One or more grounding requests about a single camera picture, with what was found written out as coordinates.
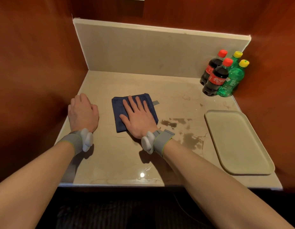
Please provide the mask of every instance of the marble countertop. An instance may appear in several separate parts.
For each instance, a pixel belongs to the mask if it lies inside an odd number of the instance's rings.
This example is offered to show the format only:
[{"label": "marble countertop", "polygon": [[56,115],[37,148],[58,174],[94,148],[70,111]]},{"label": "marble countertop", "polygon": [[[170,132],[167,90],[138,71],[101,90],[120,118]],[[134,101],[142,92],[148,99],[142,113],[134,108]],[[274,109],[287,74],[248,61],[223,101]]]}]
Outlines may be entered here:
[{"label": "marble countertop", "polygon": [[[79,93],[97,104],[100,121],[94,145],[74,157],[60,186],[176,186],[170,166],[156,153],[142,150],[128,132],[117,133],[111,99],[148,93],[157,100],[158,127],[175,132],[174,139],[222,169],[204,114],[207,110],[239,111],[233,97],[208,97],[197,78],[89,71]],[[66,119],[58,136],[70,132]],[[275,173],[269,176],[233,176],[252,188],[282,189]]]}]

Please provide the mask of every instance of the reddish-brown wood panel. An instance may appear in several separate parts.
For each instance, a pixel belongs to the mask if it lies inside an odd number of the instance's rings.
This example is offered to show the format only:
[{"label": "reddish-brown wood panel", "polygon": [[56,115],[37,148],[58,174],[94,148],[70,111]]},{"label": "reddish-brown wood panel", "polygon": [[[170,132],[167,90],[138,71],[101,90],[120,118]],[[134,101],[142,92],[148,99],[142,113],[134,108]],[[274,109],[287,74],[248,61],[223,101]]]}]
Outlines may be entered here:
[{"label": "reddish-brown wood panel", "polygon": [[295,0],[273,0],[251,35],[251,65],[234,96],[283,187],[295,191]]},{"label": "reddish-brown wood panel", "polygon": [[71,0],[73,16],[233,34],[251,33],[271,0]]},{"label": "reddish-brown wood panel", "polygon": [[0,0],[0,181],[54,144],[86,73],[68,0]]}]

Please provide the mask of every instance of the red bottle cap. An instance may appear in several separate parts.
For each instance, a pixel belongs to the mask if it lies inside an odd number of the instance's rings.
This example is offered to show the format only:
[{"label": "red bottle cap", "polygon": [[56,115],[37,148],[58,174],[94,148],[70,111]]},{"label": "red bottle cap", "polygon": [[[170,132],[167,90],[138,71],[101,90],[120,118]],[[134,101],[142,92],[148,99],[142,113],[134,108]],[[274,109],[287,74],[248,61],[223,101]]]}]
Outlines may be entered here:
[{"label": "red bottle cap", "polygon": [[222,64],[224,66],[231,66],[232,63],[233,63],[233,60],[231,58],[225,58]]},{"label": "red bottle cap", "polygon": [[224,58],[224,57],[226,57],[227,53],[228,52],[226,50],[220,50],[217,55],[218,55],[218,57]]}]

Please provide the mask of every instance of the dark floor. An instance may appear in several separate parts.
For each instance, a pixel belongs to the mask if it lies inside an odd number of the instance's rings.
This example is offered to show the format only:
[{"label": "dark floor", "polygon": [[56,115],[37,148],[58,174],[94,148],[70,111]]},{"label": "dark floor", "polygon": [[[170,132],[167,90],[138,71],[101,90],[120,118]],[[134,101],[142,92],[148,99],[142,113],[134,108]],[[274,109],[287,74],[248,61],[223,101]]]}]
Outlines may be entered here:
[{"label": "dark floor", "polygon": [[[295,194],[252,190],[295,227]],[[184,188],[58,188],[37,228],[213,228]]]}]

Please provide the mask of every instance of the hand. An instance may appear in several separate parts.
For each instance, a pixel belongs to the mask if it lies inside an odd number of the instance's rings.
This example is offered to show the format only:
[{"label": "hand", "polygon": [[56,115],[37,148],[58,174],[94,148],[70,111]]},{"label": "hand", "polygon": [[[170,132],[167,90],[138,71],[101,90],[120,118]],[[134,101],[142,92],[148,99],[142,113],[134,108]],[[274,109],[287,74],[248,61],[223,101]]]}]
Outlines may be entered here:
[{"label": "hand", "polygon": [[88,97],[81,93],[71,99],[68,105],[68,118],[72,132],[84,128],[94,132],[99,123],[98,106],[91,104]]},{"label": "hand", "polygon": [[138,107],[131,96],[129,96],[128,99],[132,109],[127,104],[126,100],[123,100],[123,105],[130,119],[123,114],[120,115],[120,118],[125,124],[127,130],[138,139],[146,136],[148,131],[155,132],[158,128],[150,110],[148,109],[146,101],[143,101],[143,108],[138,96],[135,98]]}]

